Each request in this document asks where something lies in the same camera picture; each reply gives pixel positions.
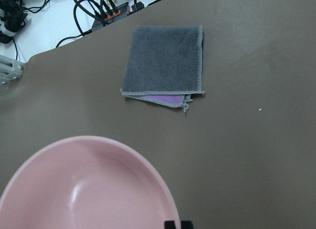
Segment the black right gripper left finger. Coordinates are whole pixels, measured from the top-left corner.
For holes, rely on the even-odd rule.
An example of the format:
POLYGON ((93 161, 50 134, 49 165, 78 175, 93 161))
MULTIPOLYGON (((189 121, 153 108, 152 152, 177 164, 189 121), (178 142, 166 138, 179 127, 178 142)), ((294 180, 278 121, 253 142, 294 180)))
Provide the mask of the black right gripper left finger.
POLYGON ((174 221, 165 221, 164 222, 164 229, 175 229, 175 222, 174 221))

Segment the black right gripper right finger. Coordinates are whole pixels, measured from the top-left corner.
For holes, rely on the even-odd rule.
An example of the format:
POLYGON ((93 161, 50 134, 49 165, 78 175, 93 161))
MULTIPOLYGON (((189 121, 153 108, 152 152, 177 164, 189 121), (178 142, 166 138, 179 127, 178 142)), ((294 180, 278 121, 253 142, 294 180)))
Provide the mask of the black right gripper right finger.
POLYGON ((181 221, 181 229, 193 229, 192 221, 181 221))

